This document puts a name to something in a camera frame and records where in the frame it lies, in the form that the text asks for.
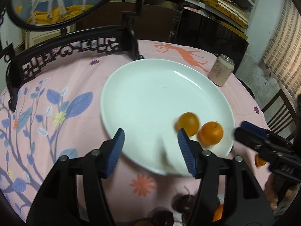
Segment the large mandarin orange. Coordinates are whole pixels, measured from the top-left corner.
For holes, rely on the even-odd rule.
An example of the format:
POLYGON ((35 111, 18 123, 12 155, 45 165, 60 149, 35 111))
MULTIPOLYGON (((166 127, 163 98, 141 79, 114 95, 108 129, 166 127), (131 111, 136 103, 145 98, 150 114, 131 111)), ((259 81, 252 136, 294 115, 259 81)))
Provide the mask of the large mandarin orange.
POLYGON ((263 160, 258 154, 255 155, 255 166, 263 167, 267 162, 263 160))

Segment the yellow orange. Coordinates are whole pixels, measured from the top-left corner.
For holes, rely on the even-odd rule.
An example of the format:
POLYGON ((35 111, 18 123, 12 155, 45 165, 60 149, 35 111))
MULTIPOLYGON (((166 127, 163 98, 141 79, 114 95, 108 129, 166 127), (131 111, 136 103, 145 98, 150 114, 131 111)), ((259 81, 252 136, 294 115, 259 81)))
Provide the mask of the yellow orange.
POLYGON ((213 222, 221 220, 223 213, 223 204, 220 204, 214 211, 213 222))
POLYGON ((199 118, 192 112, 182 114, 175 124, 176 131, 184 129, 188 136, 194 136, 199 131, 199 118))

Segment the mandarin orange with stem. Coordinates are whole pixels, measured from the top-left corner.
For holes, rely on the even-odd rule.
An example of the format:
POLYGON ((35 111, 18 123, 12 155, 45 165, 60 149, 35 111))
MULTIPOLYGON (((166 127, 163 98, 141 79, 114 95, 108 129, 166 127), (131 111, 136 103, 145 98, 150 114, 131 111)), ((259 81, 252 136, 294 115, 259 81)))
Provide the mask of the mandarin orange with stem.
POLYGON ((197 138, 203 145, 216 145, 223 138, 223 128, 218 122, 207 122, 199 130, 197 138))

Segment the dark cherry with stem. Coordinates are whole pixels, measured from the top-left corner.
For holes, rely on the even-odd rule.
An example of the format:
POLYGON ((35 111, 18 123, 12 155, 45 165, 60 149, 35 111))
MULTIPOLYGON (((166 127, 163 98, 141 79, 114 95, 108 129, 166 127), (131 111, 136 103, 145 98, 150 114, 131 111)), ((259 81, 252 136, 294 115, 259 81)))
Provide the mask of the dark cherry with stem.
POLYGON ((186 194, 177 194, 173 198, 172 208, 174 211, 182 214, 190 214, 196 201, 196 195, 190 193, 190 190, 183 186, 186 194))

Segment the dark wooden chair right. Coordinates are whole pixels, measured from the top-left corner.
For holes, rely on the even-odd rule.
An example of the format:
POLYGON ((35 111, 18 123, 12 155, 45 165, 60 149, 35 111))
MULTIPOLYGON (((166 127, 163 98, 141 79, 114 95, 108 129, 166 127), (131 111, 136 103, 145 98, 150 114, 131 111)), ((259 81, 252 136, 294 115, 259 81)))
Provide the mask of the dark wooden chair right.
POLYGON ((267 125, 272 132, 281 135, 285 130, 292 128, 285 139, 293 141, 297 126, 296 111, 282 89, 263 107, 262 112, 272 114, 267 120, 267 125))

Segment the white oval plate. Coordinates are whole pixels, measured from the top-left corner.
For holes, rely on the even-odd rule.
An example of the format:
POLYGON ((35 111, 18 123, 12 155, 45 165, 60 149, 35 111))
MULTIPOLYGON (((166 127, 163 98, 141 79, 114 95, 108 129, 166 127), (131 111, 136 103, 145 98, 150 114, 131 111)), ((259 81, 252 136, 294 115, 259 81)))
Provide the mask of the white oval plate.
POLYGON ((175 129, 186 112, 194 113, 201 124, 215 121, 222 126, 222 140, 209 151, 225 158, 234 143, 229 102, 205 75, 187 65, 164 59, 130 62, 109 76, 100 97, 107 134, 123 129, 123 154, 163 176, 189 176, 175 129))

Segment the pink printed tablecloth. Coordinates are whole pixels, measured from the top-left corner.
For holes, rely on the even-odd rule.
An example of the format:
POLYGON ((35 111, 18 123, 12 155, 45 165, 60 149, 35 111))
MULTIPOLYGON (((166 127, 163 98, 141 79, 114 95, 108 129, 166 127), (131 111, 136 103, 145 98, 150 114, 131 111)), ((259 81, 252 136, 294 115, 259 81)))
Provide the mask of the pink printed tablecloth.
MULTIPOLYGON (((61 155, 82 157, 107 140, 100 94, 109 75, 131 59, 97 52, 58 57, 23 85, 15 112, 1 93, 1 190, 22 220, 61 155)), ((196 193, 199 181, 153 174, 121 156, 103 182, 113 217, 128 222, 171 209, 176 195, 196 193)))

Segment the round black stool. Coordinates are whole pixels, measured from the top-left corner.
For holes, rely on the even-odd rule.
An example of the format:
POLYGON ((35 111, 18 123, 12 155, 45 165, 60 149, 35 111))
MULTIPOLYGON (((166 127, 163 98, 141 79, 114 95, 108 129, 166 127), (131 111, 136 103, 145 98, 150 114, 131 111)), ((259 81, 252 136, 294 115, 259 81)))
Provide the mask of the round black stool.
POLYGON ((238 79, 238 81, 242 84, 242 86, 247 90, 247 92, 250 94, 250 96, 255 99, 255 95, 253 93, 253 91, 251 90, 251 88, 248 87, 248 85, 243 82, 242 80, 238 79))

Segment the pink beverage can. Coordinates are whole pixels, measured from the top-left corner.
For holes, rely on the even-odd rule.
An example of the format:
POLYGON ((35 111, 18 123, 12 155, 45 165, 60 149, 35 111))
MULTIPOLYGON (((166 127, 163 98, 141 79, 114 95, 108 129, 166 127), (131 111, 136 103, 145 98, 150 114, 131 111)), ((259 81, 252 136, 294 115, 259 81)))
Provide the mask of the pink beverage can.
POLYGON ((211 68, 208 78, 217 86, 222 87, 231 73, 234 71, 235 63, 228 56, 221 54, 217 57, 211 68))

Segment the black carved wooden stand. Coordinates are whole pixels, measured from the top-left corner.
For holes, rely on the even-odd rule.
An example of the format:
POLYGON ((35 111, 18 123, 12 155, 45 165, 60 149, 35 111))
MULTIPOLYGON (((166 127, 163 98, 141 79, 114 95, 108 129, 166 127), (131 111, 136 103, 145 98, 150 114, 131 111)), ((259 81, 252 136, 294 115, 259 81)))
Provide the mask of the black carved wooden stand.
POLYGON ((17 18, 13 12, 12 0, 1 0, 1 13, 7 12, 8 17, 18 27, 33 31, 46 32, 60 30, 60 35, 52 39, 41 42, 20 54, 15 54, 13 45, 1 48, 1 57, 8 63, 6 70, 6 84, 10 94, 8 100, 9 109, 16 110, 18 93, 20 87, 25 83, 35 79, 40 74, 41 69, 58 56, 66 57, 72 55, 74 51, 79 53, 84 51, 97 51, 108 55, 118 52, 128 52, 133 60, 143 59, 139 53, 138 42, 130 22, 141 14, 142 0, 136 0, 135 10, 122 13, 122 24, 92 29, 67 32, 67 26, 75 24, 82 18, 93 13, 110 0, 100 0, 96 6, 82 15, 77 15, 68 21, 54 25, 34 26, 26 24, 17 18))

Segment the black screen panel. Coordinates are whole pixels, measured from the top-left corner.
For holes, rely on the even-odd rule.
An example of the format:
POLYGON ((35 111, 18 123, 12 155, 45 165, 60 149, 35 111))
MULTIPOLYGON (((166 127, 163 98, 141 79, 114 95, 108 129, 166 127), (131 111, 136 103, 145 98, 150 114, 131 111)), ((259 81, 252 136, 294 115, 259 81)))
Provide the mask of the black screen panel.
POLYGON ((184 8, 181 12, 175 44, 205 50, 215 55, 225 55, 234 61, 234 73, 239 68, 249 43, 213 19, 201 15, 198 10, 184 8))

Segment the round deer painting screen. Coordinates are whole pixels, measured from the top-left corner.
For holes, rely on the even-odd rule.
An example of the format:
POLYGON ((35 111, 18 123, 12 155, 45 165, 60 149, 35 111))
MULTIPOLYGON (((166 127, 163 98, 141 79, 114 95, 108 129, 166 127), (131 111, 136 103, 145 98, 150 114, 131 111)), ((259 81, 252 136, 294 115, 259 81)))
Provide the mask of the round deer painting screen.
POLYGON ((8 17, 29 31, 51 31, 76 23, 110 0, 10 0, 8 17))

